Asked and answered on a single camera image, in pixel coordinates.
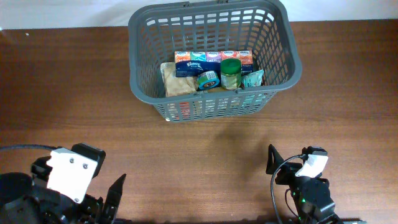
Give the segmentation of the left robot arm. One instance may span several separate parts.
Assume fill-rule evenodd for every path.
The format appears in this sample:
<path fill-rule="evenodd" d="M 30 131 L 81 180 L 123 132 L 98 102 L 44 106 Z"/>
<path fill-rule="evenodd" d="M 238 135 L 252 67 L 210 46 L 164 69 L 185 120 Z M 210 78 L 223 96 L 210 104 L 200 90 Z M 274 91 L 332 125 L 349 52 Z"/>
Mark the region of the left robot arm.
<path fill-rule="evenodd" d="M 109 188 L 106 198 L 87 194 L 99 174 L 106 153 L 84 143 L 62 146 L 17 144 L 2 151 L 44 149 L 30 166 L 30 174 L 1 174 L 1 223 L 122 223 L 117 212 L 126 175 Z"/>

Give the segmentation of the tissue pocket packs bundle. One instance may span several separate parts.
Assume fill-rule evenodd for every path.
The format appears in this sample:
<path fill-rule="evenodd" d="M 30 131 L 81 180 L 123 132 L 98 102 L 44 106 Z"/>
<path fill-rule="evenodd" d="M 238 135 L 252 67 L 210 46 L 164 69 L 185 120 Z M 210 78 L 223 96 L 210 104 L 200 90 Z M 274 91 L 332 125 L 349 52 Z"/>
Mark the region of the tissue pocket packs bundle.
<path fill-rule="evenodd" d="M 199 74 L 207 71 L 215 71 L 217 74 L 220 74 L 221 62 L 231 58 L 241 61 L 242 75 L 254 71 L 251 50 L 227 50 L 220 52 L 175 51 L 176 77 L 197 77 Z"/>

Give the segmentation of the pale green foil packet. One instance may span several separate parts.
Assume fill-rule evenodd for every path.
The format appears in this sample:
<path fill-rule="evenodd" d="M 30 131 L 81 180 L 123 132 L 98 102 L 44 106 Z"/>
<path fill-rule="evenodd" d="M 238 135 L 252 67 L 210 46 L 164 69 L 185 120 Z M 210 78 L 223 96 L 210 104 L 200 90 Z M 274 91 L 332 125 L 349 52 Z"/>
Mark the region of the pale green foil packet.
<path fill-rule="evenodd" d="M 243 88 L 257 87 L 262 85 L 264 70 L 258 70 L 242 77 L 241 86 Z"/>

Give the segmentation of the green label tin can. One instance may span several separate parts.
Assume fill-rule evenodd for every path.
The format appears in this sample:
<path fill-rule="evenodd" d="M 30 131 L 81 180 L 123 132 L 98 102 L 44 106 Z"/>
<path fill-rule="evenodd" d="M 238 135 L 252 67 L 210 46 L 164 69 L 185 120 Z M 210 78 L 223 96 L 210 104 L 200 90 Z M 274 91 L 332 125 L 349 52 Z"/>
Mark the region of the green label tin can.
<path fill-rule="evenodd" d="M 207 71 L 199 74 L 197 77 L 198 89 L 209 90 L 220 84 L 220 79 L 215 71 Z"/>

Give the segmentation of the orange snack packet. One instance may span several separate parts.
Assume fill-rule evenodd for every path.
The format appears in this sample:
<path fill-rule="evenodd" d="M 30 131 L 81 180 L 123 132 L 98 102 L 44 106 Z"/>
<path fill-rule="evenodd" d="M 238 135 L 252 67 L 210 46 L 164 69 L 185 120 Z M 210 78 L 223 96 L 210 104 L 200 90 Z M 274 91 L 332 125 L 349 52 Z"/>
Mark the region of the orange snack packet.
<path fill-rule="evenodd" d="M 222 87 L 216 87 L 216 88 L 211 88 L 209 90 L 196 91 L 194 95 L 217 93 L 223 91 L 226 91 L 226 89 Z M 215 110 L 215 100 L 206 100 L 205 104 L 203 104 L 202 100 L 194 101 L 192 103 L 192 108 L 190 107 L 189 102 L 181 102 L 179 105 L 184 119 L 190 118 L 191 111 L 193 111 L 193 116 L 198 118 L 200 116 L 203 116 L 203 110 L 205 110 L 205 116 L 206 114 L 213 113 Z"/>

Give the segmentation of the green lid glass jar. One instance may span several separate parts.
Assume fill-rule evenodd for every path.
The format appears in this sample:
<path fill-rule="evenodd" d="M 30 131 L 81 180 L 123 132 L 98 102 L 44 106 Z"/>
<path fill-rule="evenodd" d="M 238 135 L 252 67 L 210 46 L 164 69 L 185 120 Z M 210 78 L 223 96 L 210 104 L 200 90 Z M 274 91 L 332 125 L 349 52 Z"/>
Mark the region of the green lid glass jar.
<path fill-rule="evenodd" d="M 227 90 L 235 90 L 241 85 L 241 61 L 228 58 L 221 62 L 221 86 Z"/>

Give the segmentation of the grey plastic shopping basket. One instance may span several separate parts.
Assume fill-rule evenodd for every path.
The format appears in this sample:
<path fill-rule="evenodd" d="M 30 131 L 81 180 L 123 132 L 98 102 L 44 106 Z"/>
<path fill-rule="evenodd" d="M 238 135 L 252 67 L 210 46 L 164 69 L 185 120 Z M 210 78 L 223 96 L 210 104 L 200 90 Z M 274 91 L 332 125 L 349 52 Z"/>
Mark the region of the grey plastic shopping basket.
<path fill-rule="evenodd" d="M 301 78 L 302 63 L 280 1 L 207 1 L 149 5 L 128 23 L 130 87 L 171 122 L 256 113 Z M 216 93 L 165 94 L 160 67 L 176 51 L 250 50 L 264 71 L 259 87 Z"/>

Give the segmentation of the beige grain pouch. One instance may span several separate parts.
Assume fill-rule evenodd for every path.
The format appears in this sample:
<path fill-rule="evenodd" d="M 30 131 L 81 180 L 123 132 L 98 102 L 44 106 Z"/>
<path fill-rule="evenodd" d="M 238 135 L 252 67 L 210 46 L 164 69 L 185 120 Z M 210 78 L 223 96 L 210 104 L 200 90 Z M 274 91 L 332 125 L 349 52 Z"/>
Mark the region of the beige grain pouch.
<path fill-rule="evenodd" d="M 164 81 L 166 97 L 187 95 L 198 90 L 196 77 L 176 77 L 174 62 L 162 63 L 160 72 Z"/>

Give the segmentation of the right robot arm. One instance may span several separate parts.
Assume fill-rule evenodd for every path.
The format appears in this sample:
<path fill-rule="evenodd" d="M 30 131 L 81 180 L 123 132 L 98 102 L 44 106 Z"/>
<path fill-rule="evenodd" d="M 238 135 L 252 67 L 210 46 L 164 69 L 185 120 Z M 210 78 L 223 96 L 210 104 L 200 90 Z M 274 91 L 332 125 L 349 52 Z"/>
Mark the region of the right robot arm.
<path fill-rule="evenodd" d="M 283 223 L 275 201 L 275 185 L 286 185 L 296 211 L 296 219 L 287 223 L 364 223 L 364 220 L 344 220 L 335 213 L 330 183 L 322 177 L 328 153 L 321 147 L 305 147 L 298 155 L 283 159 L 273 145 L 268 147 L 266 173 L 271 175 L 270 193 L 277 223 Z"/>

